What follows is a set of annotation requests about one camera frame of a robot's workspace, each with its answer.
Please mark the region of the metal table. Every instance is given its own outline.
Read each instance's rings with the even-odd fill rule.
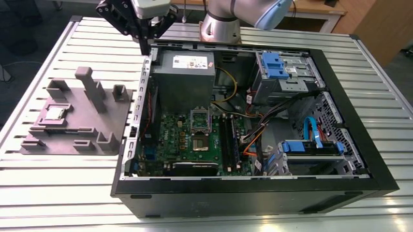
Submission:
[[[193,41],[197,31],[197,25],[176,23],[163,38]],[[50,79],[62,78],[76,87],[74,69],[89,66],[102,87],[113,83],[137,87],[138,45],[102,19],[73,17],[0,132],[1,229],[404,232],[413,227],[413,110],[362,43],[347,35],[251,28],[241,28],[241,41],[324,51],[400,190],[324,215],[137,219],[109,197],[117,157],[17,152],[48,97],[44,88]]]

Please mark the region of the blue latch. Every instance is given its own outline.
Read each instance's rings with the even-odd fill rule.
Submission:
[[[268,79],[287,79],[290,75],[283,70],[283,61],[276,53],[263,52],[263,68]]]
[[[343,145],[342,145],[342,143],[340,142],[336,142],[335,143],[335,146],[336,146],[336,149],[338,149],[338,154],[342,154],[343,153]]]
[[[282,143],[283,152],[304,152],[303,143],[300,141],[288,141]]]

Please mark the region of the wooden table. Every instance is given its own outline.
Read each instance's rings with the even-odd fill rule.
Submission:
[[[173,4],[183,9],[184,0],[171,0]],[[324,20],[319,32],[330,33],[339,20],[339,17],[346,14],[339,2],[336,2],[335,7],[330,7],[323,4],[323,0],[295,0],[296,6],[296,18],[310,18]],[[201,0],[187,0],[187,9],[189,10],[203,10]],[[294,5],[291,4],[287,17],[292,16]]]

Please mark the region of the cable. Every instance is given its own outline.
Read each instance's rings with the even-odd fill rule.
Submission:
[[[292,0],[292,5],[294,5],[294,10],[292,10],[292,18],[295,18],[295,15],[296,15],[296,5],[295,5],[294,0]]]
[[[13,62],[10,64],[5,64],[2,67],[6,67],[6,66],[14,65],[14,64],[26,64],[26,63],[42,64],[41,62],[37,62],[37,61],[17,61],[17,62]]]
[[[228,96],[225,99],[217,100],[217,101],[212,101],[212,103],[225,102],[227,100],[229,100],[235,96],[235,94],[236,94],[236,85],[237,85],[233,76],[227,72],[227,70],[224,70],[223,68],[219,68],[219,67],[215,67],[215,68],[219,69],[220,71],[223,71],[227,74],[227,76],[231,78],[231,80],[233,82],[233,92],[232,92],[231,96]]]
[[[256,141],[256,139],[257,139],[257,137],[260,136],[261,133],[263,133],[263,130],[256,134],[255,138],[252,139],[249,144],[245,146],[243,154],[247,152],[247,149],[251,147],[252,143]]]
[[[253,117],[253,116],[248,116],[248,115],[239,114],[239,113],[236,113],[236,112],[229,112],[229,111],[227,111],[225,109],[223,109],[216,103],[212,102],[212,104],[213,104],[213,105],[216,106],[216,108],[217,108],[221,112],[224,112],[225,114],[239,115],[239,116],[241,116],[241,117]]]
[[[255,93],[256,93],[256,91],[252,91],[252,92],[248,92],[247,95],[255,94]],[[248,109],[249,109],[251,106],[252,106],[252,104],[247,104],[247,107],[245,107],[245,109],[244,109],[244,114],[248,115],[248,116],[255,116],[253,114],[249,114],[249,113],[248,113]]]
[[[203,2],[203,4],[204,4],[204,14],[207,15],[207,2],[205,2],[207,0],[201,0],[201,2]]]
[[[263,149],[261,149],[261,137],[259,136],[255,141],[255,150],[256,150],[256,160],[260,163],[260,169],[255,169],[256,175],[263,175]]]

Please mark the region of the floor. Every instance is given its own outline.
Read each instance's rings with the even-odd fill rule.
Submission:
[[[37,41],[37,51],[26,56],[17,57],[10,54],[0,44],[0,63],[2,65],[13,62],[30,61],[30,63],[18,63],[5,68],[14,80],[8,84],[0,82],[0,128],[3,125],[40,68],[40,64],[33,62],[44,61],[70,16],[97,16],[93,11],[93,4],[65,2],[62,4],[62,10],[57,12],[50,1],[37,0],[36,2],[44,22],[41,25],[28,28],[26,30],[28,34],[32,34]],[[3,10],[3,5],[0,4],[0,11],[1,10]],[[188,23],[196,23],[201,19],[203,14],[195,11],[188,12]],[[384,67],[384,71],[407,101],[413,104],[413,57],[407,58],[399,53],[391,63]]]

